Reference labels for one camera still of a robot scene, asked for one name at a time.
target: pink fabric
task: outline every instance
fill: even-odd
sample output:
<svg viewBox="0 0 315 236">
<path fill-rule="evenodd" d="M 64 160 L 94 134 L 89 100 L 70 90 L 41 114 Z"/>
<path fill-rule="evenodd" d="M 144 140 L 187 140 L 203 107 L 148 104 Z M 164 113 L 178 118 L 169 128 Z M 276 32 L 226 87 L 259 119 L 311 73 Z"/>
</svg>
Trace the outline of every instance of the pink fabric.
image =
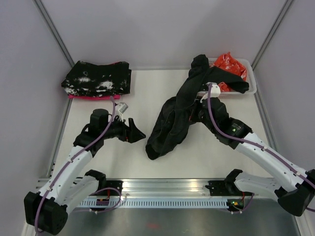
<svg viewBox="0 0 315 236">
<path fill-rule="evenodd" d="M 81 98 L 85 100 L 90 100 L 90 101 L 99 101 L 99 100 L 109 100 L 110 96 L 104 96 L 104 97 L 84 97 L 84 96 L 74 96 L 74 95 L 68 95 L 69 98 Z M 120 99 L 120 95 L 114 95 L 115 100 Z"/>
</svg>

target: folded black cloth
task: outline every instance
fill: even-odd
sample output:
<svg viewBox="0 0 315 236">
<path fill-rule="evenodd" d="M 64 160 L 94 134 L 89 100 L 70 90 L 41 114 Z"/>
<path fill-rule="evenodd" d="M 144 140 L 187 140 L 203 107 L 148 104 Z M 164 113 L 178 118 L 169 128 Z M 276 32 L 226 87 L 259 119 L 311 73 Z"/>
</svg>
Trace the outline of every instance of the folded black cloth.
<svg viewBox="0 0 315 236">
<path fill-rule="evenodd" d="M 127 62 L 94 65 L 78 61 L 62 82 L 71 95 L 103 97 L 130 93 L 131 70 Z"/>
<path fill-rule="evenodd" d="M 205 55 L 193 59 L 189 76 L 179 89 L 176 97 L 168 99 L 162 107 L 152 134 L 146 145 L 146 152 L 151 160 L 155 160 L 172 151 L 180 144 L 188 133 L 192 106 L 199 91 L 208 90 L 207 83 L 225 82 L 233 90 L 244 93 L 249 84 L 238 76 L 218 67 L 209 68 Z"/>
</svg>

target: white plastic basket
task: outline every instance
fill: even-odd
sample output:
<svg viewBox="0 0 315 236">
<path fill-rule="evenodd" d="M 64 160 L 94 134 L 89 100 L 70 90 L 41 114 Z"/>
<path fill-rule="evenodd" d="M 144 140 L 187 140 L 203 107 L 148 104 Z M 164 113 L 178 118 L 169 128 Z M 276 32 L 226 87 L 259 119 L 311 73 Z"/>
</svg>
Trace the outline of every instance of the white plastic basket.
<svg viewBox="0 0 315 236">
<path fill-rule="evenodd" d="M 209 65 L 212 65 L 217 58 L 208 58 L 209 59 Z M 221 92 L 220 97 L 225 97 L 228 95 L 243 95 L 243 94 L 255 94 L 257 92 L 257 86 L 256 86 L 256 80 L 255 80 L 255 76 L 254 73 L 252 71 L 252 66 L 250 64 L 250 62 L 246 59 L 237 59 L 241 64 L 243 64 L 246 69 L 247 69 L 247 78 L 246 78 L 246 82 L 249 83 L 250 87 L 249 90 L 246 91 L 245 93 L 240 93 L 240 92 Z"/>
</svg>

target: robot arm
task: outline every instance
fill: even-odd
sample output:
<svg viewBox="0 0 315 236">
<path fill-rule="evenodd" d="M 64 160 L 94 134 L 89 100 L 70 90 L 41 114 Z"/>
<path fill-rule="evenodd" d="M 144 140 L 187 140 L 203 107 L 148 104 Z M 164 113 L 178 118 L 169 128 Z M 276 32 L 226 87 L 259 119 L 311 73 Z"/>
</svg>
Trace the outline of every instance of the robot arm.
<svg viewBox="0 0 315 236">
<path fill-rule="evenodd" d="M 95 191 L 106 187 L 106 175 L 95 170 L 86 172 L 75 186 L 73 182 L 103 146 L 105 139 L 117 137 L 123 142 L 134 143 L 146 137 L 137 129 L 133 119 L 128 119 L 129 126 L 125 124 L 123 112 L 127 108 L 125 103 L 115 106 L 117 115 L 103 136 L 101 135 L 108 126 L 108 111 L 104 109 L 93 111 L 90 123 L 75 139 L 74 147 L 60 170 L 55 171 L 51 179 L 37 193 L 29 192 L 24 198 L 28 224 L 35 226 L 37 217 L 37 224 L 41 230 L 56 235 L 64 227 L 68 215 L 80 202 Z"/>
<path fill-rule="evenodd" d="M 214 84 L 212 88 L 214 95 L 218 96 L 218 86 Z M 201 99 L 197 98 L 192 121 L 202 122 L 221 143 L 248 156 L 274 177 L 262 178 L 234 170 L 225 179 L 230 194 L 234 194 L 235 190 L 259 194 L 278 201 L 289 213 L 301 216 L 315 194 L 313 187 L 305 181 L 315 183 L 315 170 L 306 172 L 286 160 L 265 144 L 250 127 L 229 117 L 225 105 L 218 98 L 211 98 L 209 103 L 205 99 L 208 96 L 205 94 Z"/>
</svg>

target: black and white patterned fabric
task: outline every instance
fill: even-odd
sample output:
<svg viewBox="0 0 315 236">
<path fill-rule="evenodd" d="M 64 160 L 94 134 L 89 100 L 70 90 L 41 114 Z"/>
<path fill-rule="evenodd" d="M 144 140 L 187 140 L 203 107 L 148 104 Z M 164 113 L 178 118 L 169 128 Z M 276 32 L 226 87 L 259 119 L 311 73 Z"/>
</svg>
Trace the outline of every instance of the black and white patterned fabric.
<svg viewBox="0 0 315 236">
<path fill-rule="evenodd" d="M 74 96 L 103 97 L 130 93 L 129 63 L 94 65 L 78 61 L 62 82 L 64 90 Z"/>
</svg>

